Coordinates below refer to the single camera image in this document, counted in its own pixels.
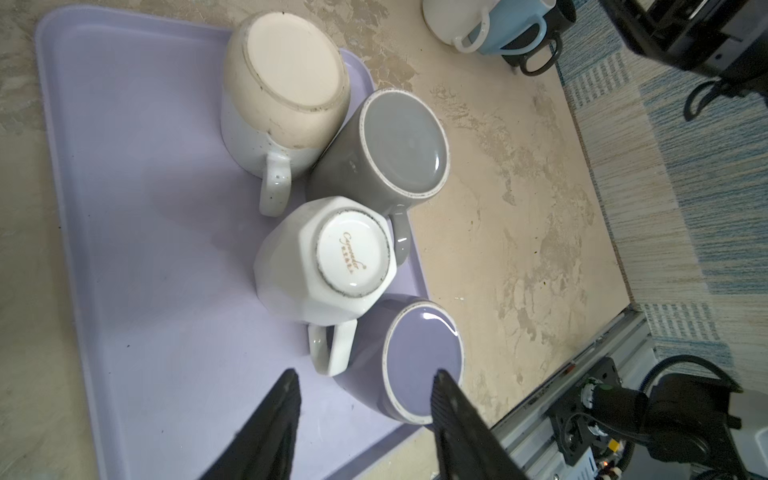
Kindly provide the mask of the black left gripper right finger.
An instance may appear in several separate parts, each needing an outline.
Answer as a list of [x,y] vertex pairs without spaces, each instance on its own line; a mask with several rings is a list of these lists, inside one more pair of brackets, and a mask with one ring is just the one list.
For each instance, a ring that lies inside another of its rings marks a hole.
[[441,479],[526,478],[444,369],[434,376],[430,407]]

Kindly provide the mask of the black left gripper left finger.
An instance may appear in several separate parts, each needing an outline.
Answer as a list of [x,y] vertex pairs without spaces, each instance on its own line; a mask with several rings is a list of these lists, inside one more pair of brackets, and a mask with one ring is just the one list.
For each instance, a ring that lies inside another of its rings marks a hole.
[[288,479],[301,413],[299,375],[285,370],[204,479]]

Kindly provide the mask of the white patterned mug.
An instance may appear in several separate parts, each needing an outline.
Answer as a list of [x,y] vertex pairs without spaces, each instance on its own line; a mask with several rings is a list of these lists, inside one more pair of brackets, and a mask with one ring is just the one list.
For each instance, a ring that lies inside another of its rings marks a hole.
[[273,317],[306,324],[314,368],[325,376],[347,369],[359,319],[396,272],[387,220],[341,196],[298,207],[254,261],[259,300]]

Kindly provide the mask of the white ceramic mug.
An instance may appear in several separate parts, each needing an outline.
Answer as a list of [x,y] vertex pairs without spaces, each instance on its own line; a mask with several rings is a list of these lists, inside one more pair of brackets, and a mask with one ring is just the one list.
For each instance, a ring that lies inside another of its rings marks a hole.
[[430,32],[460,53],[477,51],[490,31],[490,12],[498,1],[423,0],[423,19]]

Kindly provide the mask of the light blue mug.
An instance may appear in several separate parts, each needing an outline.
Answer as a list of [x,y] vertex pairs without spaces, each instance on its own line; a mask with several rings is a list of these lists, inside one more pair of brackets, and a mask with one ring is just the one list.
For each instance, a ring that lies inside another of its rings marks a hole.
[[[531,52],[544,40],[547,33],[545,15],[555,5],[555,0],[501,0],[490,11],[489,32],[479,52],[483,55],[513,56]],[[522,47],[506,48],[506,45],[531,26],[538,27],[533,40],[529,40]]]

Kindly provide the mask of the black ceramic mug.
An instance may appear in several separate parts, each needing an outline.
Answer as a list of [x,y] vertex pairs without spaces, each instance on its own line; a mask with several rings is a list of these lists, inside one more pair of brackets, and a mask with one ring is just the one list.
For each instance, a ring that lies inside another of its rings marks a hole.
[[[520,69],[523,75],[535,77],[549,70],[559,59],[564,47],[562,35],[571,28],[577,20],[576,7],[572,0],[557,0],[555,6],[544,15],[546,33],[539,45],[523,55],[504,56],[511,66]],[[528,67],[528,61],[539,51],[549,51],[550,58],[539,68]]]

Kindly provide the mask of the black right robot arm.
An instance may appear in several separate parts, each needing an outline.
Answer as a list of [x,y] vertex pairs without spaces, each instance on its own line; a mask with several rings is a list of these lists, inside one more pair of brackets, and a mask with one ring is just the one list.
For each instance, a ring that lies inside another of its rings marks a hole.
[[696,119],[719,97],[767,97],[767,3],[748,1],[603,1],[635,54],[708,78],[688,95],[683,116]]

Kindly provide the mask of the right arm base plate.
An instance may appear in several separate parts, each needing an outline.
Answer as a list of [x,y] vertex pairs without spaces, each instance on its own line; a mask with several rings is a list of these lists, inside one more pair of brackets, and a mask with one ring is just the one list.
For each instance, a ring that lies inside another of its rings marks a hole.
[[615,362],[610,357],[598,360],[586,373],[573,377],[573,380],[574,383],[547,410],[558,450],[570,467],[574,467],[588,450],[604,453],[609,443],[609,434],[587,418],[592,413],[582,400],[583,388],[592,384],[620,385]]

